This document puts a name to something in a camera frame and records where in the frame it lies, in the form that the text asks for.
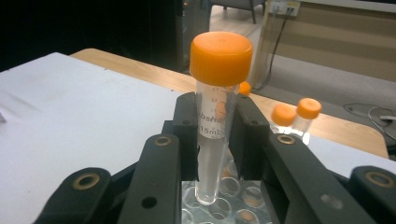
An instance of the chair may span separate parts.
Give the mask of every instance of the chair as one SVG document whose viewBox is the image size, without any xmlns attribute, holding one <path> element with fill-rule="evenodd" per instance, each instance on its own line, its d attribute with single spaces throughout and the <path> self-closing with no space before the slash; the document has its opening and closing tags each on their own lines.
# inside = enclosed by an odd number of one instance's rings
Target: chair
<svg viewBox="0 0 396 224">
<path fill-rule="evenodd" d="M 224 10 L 227 10 L 227 7 L 249 10 L 251 11 L 254 24 L 256 24 L 256 14 L 254 12 L 254 7 L 262 5 L 262 12 L 265 11 L 265 0 L 211 0 L 211 4 L 212 6 L 221 6 L 224 8 Z"/>
</svg>

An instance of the small orange cap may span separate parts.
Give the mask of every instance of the small orange cap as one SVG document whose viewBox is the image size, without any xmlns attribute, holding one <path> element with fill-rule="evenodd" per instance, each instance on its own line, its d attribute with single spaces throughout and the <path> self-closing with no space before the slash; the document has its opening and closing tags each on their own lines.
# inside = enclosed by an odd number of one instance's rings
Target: small orange cap
<svg viewBox="0 0 396 224">
<path fill-rule="evenodd" d="M 250 86 L 250 84 L 248 84 L 248 82 L 243 81 L 239 85 L 239 93 L 244 94 L 244 95 L 249 95 L 250 91 L 251 91 L 251 86 Z"/>
<path fill-rule="evenodd" d="M 321 104 L 311 98 L 301 99 L 297 106 L 297 114 L 304 119 L 315 119 L 321 110 Z"/>
<path fill-rule="evenodd" d="M 230 32 L 208 32 L 191 43 L 190 72 L 212 86 L 233 86 L 246 80 L 253 47 L 246 37 Z"/>
<path fill-rule="evenodd" d="M 274 107 L 271 114 L 272 121 L 280 126 L 290 126 L 296 117 L 296 110 L 290 105 L 279 104 Z"/>
</svg>

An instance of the wooden surface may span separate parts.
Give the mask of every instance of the wooden surface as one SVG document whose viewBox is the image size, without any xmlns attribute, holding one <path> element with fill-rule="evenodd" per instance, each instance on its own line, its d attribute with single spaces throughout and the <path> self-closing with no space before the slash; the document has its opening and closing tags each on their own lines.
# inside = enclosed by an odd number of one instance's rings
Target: wooden surface
<svg viewBox="0 0 396 224">
<path fill-rule="evenodd" d="M 71 56 L 175 91 L 195 91 L 195 79 L 193 77 L 98 49 L 84 49 Z M 255 94 L 250 94 L 250 98 L 268 119 L 270 119 L 273 107 L 279 103 L 276 100 Z M 365 125 L 320 114 L 312 123 L 309 132 L 383 158 L 389 157 L 383 136 L 375 129 Z"/>
</svg>

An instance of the beige wall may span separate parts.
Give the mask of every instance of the beige wall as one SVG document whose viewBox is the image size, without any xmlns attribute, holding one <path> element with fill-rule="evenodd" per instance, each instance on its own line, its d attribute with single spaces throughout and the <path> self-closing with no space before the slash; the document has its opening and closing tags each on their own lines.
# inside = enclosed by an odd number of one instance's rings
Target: beige wall
<svg viewBox="0 0 396 224">
<path fill-rule="evenodd" d="M 276 54 L 396 82 L 396 14 L 302 3 Z"/>
</svg>

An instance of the black cable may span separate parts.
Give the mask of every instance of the black cable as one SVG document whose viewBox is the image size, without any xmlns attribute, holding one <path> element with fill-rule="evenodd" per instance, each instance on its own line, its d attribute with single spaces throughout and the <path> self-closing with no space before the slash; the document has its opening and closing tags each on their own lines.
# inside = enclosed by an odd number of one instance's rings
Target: black cable
<svg viewBox="0 0 396 224">
<path fill-rule="evenodd" d="M 270 69 L 269 69 L 269 71 L 268 71 L 267 77 L 266 77 L 265 80 L 262 82 L 262 84 L 260 85 L 259 88 L 257 88 L 257 89 L 256 89 L 256 88 L 252 88 L 252 91 L 261 91 L 262 89 L 264 89 L 264 87 L 265 87 L 265 86 L 268 84 L 268 82 L 270 81 L 270 78 L 271 78 L 271 75 L 272 75 L 272 65 L 273 65 L 273 62 L 274 62 L 274 58 L 275 58 L 275 54 L 276 54 L 277 45 L 279 44 L 279 40 L 280 40 L 280 37 L 282 36 L 283 29 L 285 28 L 286 21 L 288 20 L 289 15 L 291 14 L 291 12 L 292 12 L 293 10 L 294 10 L 294 8 L 288 7 L 288 10 L 286 11 L 286 15 L 285 15 L 285 18 L 283 19 L 282 27 L 280 28 L 280 33 L 279 33 L 279 36 L 277 37 L 277 40 L 276 40 L 276 43 L 275 43 L 275 46 L 274 46 L 274 50 L 273 50 L 273 54 L 272 54 L 272 56 L 271 56 Z"/>
</svg>

